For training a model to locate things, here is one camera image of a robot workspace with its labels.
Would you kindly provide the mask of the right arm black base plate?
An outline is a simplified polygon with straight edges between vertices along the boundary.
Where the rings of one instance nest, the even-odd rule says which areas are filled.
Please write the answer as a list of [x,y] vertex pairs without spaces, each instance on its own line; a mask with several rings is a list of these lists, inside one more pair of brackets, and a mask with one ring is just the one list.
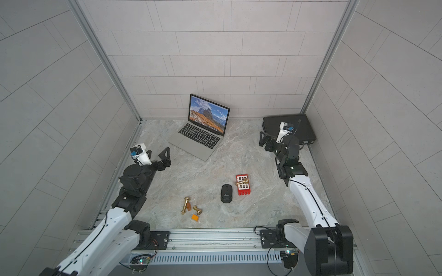
[[275,230],[261,229],[259,234],[261,239],[261,247],[263,249],[287,247],[286,243],[281,240],[277,240]]

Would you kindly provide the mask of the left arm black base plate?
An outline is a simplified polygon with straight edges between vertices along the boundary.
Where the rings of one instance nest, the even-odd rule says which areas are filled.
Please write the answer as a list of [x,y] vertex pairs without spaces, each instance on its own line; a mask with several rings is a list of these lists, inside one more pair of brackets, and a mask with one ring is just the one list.
[[135,250],[166,250],[170,231],[150,231],[140,235],[140,242]]

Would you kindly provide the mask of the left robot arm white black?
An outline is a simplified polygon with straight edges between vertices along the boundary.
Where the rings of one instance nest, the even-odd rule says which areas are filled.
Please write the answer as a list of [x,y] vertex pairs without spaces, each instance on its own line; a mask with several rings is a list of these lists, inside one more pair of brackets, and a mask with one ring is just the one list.
[[134,164],[119,177],[123,186],[99,226],[57,267],[47,267],[41,275],[107,276],[133,250],[167,248],[168,238],[155,237],[150,224],[135,217],[146,202],[156,172],[170,167],[170,148],[157,161],[150,159],[151,151],[143,143],[131,147],[130,155]]

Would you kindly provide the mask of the black wireless mouse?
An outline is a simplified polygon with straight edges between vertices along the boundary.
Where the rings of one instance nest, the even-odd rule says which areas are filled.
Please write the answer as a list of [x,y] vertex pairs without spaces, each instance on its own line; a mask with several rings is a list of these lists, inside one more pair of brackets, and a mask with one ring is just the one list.
[[221,188],[221,201],[228,204],[233,199],[233,187],[230,184],[224,184]]

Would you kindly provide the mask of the silver laptop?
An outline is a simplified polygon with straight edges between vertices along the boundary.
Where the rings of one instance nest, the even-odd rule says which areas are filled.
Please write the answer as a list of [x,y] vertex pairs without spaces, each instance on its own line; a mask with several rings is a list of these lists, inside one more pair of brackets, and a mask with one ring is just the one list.
[[230,108],[191,94],[188,121],[168,142],[207,161],[225,136],[229,115]]

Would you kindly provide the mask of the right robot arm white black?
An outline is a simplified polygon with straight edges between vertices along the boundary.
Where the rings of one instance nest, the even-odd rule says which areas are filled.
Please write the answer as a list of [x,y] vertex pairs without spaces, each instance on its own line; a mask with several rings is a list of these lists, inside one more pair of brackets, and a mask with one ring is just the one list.
[[275,154],[279,178],[296,197],[307,226],[298,220],[279,220],[278,244],[291,243],[303,253],[312,276],[341,276],[353,272],[353,233],[340,225],[314,190],[303,164],[299,161],[300,143],[296,136],[300,122],[280,123],[278,136],[260,132],[259,145]]

